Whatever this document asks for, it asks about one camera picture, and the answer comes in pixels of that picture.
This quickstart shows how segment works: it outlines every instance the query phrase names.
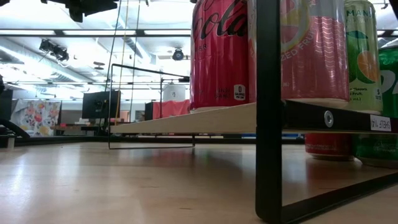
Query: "green soda can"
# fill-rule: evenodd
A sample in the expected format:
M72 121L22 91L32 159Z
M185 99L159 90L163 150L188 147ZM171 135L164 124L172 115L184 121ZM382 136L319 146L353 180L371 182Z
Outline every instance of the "green soda can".
M345 0L345 19L349 72L347 109L380 114L382 93L374 7L367 0Z
M398 118L398 46L379 50L383 116ZM359 134L354 137L356 157L363 164L398 168L398 136Z

